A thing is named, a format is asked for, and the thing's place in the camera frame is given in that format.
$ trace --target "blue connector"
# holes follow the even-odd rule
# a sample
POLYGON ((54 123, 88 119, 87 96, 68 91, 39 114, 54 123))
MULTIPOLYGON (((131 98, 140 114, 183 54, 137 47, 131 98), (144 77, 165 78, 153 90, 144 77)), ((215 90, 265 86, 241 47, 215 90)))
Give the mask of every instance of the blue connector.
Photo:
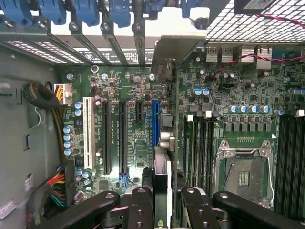
POLYGON ((26 0, 0 0, 5 17, 21 26, 33 24, 30 5, 26 0))
POLYGON ((88 26, 94 26, 100 23, 100 14, 96 1, 76 0, 75 10, 77 17, 88 26))
POLYGON ((152 102, 152 146, 155 147, 159 143, 160 139, 160 119, 159 119, 159 112, 160 112, 161 103, 160 101, 153 101, 152 102))
POLYGON ((66 23, 67 12, 62 0, 38 0, 38 4, 42 15, 55 25, 66 23))
POLYGON ((130 26, 129 1, 109 0, 109 16, 119 28, 130 26))

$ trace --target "cable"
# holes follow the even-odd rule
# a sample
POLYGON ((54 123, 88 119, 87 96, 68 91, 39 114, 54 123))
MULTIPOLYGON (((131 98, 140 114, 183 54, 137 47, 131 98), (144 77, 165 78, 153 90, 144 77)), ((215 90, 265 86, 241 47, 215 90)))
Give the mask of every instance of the cable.
POLYGON ((292 58, 292 59, 269 59, 269 58, 265 58, 263 56, 258 56, 258 55, 254 55, 254 54, 247 54, 247 55, 243 55, 239 58, 237 58, 236 60, 234 61, 229 61, 224 67, 222 68, 219 68, 214 74, 213 74, 213 77, 214 79, 216 78, 216 74, 219 73, 220 71, 226 69, 226 67, 228 67, 229 65, 232 65, 232 64, 235 64, 238 62, 238 60, 242 59, 242 58, 245 58, 245 57, 249 57, 249 56, 252 56, 256 59, 260 59, 260 60, 263 60, 263 61, 271 61, 271 62, 282 62, 282 63, 285 63, 285 62, 293 62, 293 61, 299 61, 301 59, 304 59, 305 56, 300 56, 300 57, 295 57, 295 58, 292 58))
POLYGON ((258 17, 258 18, 263 17, 263 18, 271 19, 271 20, 274 19, 274 20, 277 20, 277 21, 289 21, 289 22, 291 22, 293 24, 296 24, 296 25, 299 25, 303 29, 305 29, 305 24, 302 24, 301 22, 299 22, 296 19, 290 19, 290 18, 284 18, 284 17, 275 17, 275 16, 267 15, 267 14, 256 14, 256 17, 258 17))

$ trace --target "metal mesh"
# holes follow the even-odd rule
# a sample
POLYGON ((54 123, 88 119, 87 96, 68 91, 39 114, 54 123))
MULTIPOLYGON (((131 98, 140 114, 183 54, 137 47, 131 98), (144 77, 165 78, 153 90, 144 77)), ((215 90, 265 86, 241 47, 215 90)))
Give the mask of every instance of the metal mesh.
MULTIPOLYGON (((305 23, 305 0, 277 0, 262 14, 296 19, 305 23)), ((234 14, 234 0, 208 28, 210 42, 286 42, 305 41, 305 29, 289 21, 277 21, 234 14)))
POLYGON ((47 54, 39 49, 36 49, 35 47, 33 46, 30 46, 29 44, 26 44, 26 43, 23 43, 21 41, 5 41, 7 44, 10 44, 10 45, 13 45, 15 46, 16 48, 19 48, 19 49, 22 49, 22 50, 25 50, 27 52, 30 52, 32 54, 35 54, 39 57, 42 57, 48 61, 51 61, 53 63, 67 63, 65 61, 62 61, 50 54, 47 54))

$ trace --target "electrolytic capacitor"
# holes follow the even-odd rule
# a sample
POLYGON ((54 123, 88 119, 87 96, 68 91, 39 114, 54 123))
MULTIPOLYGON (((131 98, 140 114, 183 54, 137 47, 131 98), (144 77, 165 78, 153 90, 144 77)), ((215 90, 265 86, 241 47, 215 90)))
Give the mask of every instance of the electrolytic capacitor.
POLYGON ((248 110, 251 113, 256 113, 256 112, 258 112, 258 107, 257 106, 249 106, 248 110))
POLYGON ((299 95, 301 93, 300 88, 289 88, 288 93, 292 95, 299 95))
POLYGON ((66 156, 70 156, 71 154, 73 154, 74 150, 73 148, 69 148, 69 149, 65 149, 63 151, 63 153, 66 155, 66 156))
POLYGON ((75 114, 75 116, 79 117, 82 115, 82 110, 77 109, 77 110, 75 110, 74 114, 75 114))
POLYGON ((90 181, 89 179, 85 179, 85 180, 83 181, 83 183, 84 183, 84 185, 89 185, 89 184, 91 183, 91 181, 90 181))
POLYGON ((65 141, 65 142, 63 143, 63 147, 66 148, 66 149, 72 147, 72 145, 73 145, 73 142, 72 142, 72 141, 65 141))
POLYGON ((204 96, 208 96, 208 95, 210 94, 210 90, 207 89, 207 88, 204 88, 204 89, 202 89, 202 94, 203 94, 204 96))
POLYGON ((256 88, 256 84, 254 84, 254 83, 248 83, 245 86, 246 90, 250 90, 250 89, 254 89, 254 88, 256 88))
POLYGON ((68 134, 68 133, 70 133, 70 132, 72 132, 72 131, 73 131, 73 127, 70 126, 70 125, 67 125, 67 126, 65 126, 65 127, 63 128, 63 132, 64 132, 65 134, 68 134))
POLYGON ((74 104, 74 107, 75 107, 76 109, 82 109, 82 102, 80 102, 80 101, 76 102, 76 103, 74 104))
POLYGON ((274 110, 273 112, 275 115, 278 115, 278 116, 282 116, 285 114, 284 110, 283 109, 276 109, 274 110))
POLYGON ((78 167, 75 174, 78 175, 78 176, 81 176, 83 172, 84 172, 84 168, 83 167, 78 167))
POLYGON ((91 88, 98 88, 99 84, 97 82, 90 82, 91 88))
POLYGON ((201 88, 195 88, 193 90, 193 93, 197 96, 200 96, 202 94, 202 90, 201 90, 201 88))
POLYGON ((237 106, 234 106, 234 105, 229 106, 229 112, 235 113, 237 111, 238 111, 237 106))
POLYGON ((73 134, 64 134, 63 139, 65 141, 70 141, 73 138, 73 134))
POLYGON ((263 112, 263 113, 268 113, 269 112, 269 107, 268 106, 261 106, 259 108, 260 112, 263 112))
POLYGON ((83 171, 83 173, 82 173, 83 178, 87 179, 90 176, 91 176, 91 172, 89 170, 86 169, 85 171, 83 171))
POLYGON ((239 107, 238 107, 238 111, 239 111, 239 112, 243 112, 243 113, 245 113, 245 112, 247 111, 247 107, 246 107, 246 106, 244 106, 244 105, 239 106, 239 107))
POLYGON ((265 77, 268 77, 269 75, 270 75, 269 72, 264 71, 264 72, 259 73, 257 77, 258 78, 265 78, 265 77))
POLYGON ((94 104, 95 104, 95 106, 96 106, 97 108, 101 108, 101 107, 102 107, 102 103, 101 103, 100 100, 95 101, 94 104))

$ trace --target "wire bundle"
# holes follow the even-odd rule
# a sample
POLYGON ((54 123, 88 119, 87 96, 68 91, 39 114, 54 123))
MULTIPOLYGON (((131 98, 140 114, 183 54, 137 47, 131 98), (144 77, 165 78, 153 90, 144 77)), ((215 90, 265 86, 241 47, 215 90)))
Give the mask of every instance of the wire bundle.
POLYGON ((296 24, 296 25, 299 25, 303 29, 305 29, 305 24, 302 24, 301 22, 299 22, 296 19, 290 19, 290 18, 284 18, 284 17, 275 17, 275 16, 267 15, 267 14, 256 14, 256 17, 258 17, 258 18, 263 17, 263 18, 266 18, 266 19, 277 20, 277 21, 289 21, 289 22, 291 22, 293 24, 296 24))
POLYGON ((58 207, 65 206, 65 196, 64 196, 64 184, 65 175, 64 172, 57 173, 52 179, 47 181, 48 185, 52 187, 52 192, 50 193, 50 198, 58 207))
POLYGON ((216 77, 216 74, 221 72, 222 70, 226 69, 226 67, 228 67, 229 65, 232 65, 232 64, 235 64, 237 63, 240 59, 242 58, 245 58, 245 57, 249 57, 249 56, 252 56, 256 59, 260 59, 260 60, 263 60, 263 61, 271 61, 271 62, 282 62, 282 63, 285 63, 285 62, 293 62, 293 61, 299 61, 301 59, 304 59, 305 56, 300 56, 300 57, 295 57, 295 58, 292 58, 292 59, 268 59, 268 58, 265 58, 263 56, 258 56, 258 55, 254 55, 254 54, 247 54, 247 55, 243 55, 239 58, 237 58, 236 60, 233 60, 233 61, 229 61, 224 67, 222 68, 219 68, 214 74, 213 74, 213 77, 216 77))

